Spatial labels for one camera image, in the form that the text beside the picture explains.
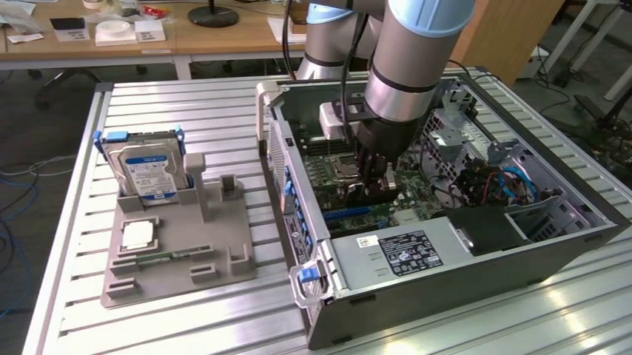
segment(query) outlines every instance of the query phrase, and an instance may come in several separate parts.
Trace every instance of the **hard drive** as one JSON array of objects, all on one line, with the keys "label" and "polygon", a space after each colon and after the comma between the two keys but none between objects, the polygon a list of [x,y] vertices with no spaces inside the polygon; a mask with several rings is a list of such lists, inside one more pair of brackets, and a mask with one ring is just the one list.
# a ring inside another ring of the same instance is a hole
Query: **hard drive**
[{"label": "hard drive", "polygon": [[109,132],[93,143],[112,168],[123,196],[137,195],[144,206],[176,202],[176,191],[191,186],[183,167],[183,130]]}]

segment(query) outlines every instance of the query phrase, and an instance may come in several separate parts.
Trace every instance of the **blue hard drive label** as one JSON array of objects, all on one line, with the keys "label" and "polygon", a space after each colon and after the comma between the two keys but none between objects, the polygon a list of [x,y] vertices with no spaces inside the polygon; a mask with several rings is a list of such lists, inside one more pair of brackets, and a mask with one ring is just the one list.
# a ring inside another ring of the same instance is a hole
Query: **blue hard drive label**
[{"label": "blue hard drive label", "polygon": [[155,155],[152,157],[139,157],[139,158],[125,159],[127,164],[155,163],[159,161],[167,161],[167,157],[164,155]]},{"label": "blue hard drive label", "polygon": [[160,200],[175,196],[176,185],[172,175],[167,172],[165,155],[128,158],[125,165],[137,196],[143,200],[159,203]]}]

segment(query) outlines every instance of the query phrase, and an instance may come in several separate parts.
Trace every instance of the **black lamp base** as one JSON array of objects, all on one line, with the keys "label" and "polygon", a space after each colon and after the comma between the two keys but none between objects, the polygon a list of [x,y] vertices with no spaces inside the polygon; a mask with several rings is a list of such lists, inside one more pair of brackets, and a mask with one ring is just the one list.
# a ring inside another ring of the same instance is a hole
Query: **black lamp base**
[{"label": "black lamp base", "polygon": [[215,13],[210,13],[210,7],[196,7],[188,11],[188,20],[204,27],[227,27],[239,22],[239,14],[226,7],[215,7]]}]

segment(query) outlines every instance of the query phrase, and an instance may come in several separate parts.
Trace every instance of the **red object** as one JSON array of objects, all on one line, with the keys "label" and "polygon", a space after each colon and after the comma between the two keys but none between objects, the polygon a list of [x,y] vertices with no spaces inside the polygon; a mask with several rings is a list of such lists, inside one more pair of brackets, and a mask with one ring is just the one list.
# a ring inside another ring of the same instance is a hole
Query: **red object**
[{"label": "red object", "polygon": [[149,15],[155,18],[163,18],[167,16],[168,14],[168,9],[165,7],[155,7],[155,6],[143,6],[141,7],[141,12],[145,14],[145,15]]}]

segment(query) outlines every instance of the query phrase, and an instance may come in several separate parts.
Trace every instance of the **white label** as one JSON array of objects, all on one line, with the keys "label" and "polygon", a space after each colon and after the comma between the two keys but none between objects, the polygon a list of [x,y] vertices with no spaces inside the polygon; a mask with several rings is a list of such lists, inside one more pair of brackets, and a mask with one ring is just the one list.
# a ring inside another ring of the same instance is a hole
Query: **white label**
[{"label": "white label", "polygon": [[143,50],[141,54],[170,54],[171,50]]},{"label": "white label", "polygon": [[128,158],[125,164],[137,196],[160,200],[176,193],[174,177],[165,172],[168,159],[164,155]]},{"label": "white label", "polygon": [[84,41],[88,39],[84,30],[68,31],[67,34],[72,37],[73,41]]},{"label": "white label", "polygon": [[358,245],[361,248],[366,248],[367,246],[377,246],[377,235],[369,235],[367,237],[359,237],[357,239]]},{"label": "white label", "polygon": [[140,35],[140,38],[143,41],[156,39],[156,37],[153,37],[153,34],[151,32],[139,32],[137,34]]},{"label": "white label", "polygon": [[9,35],[6,38],[9,39],[11,43],[21,43],[41,39],[44,36],[36,33],[35,35]]}]

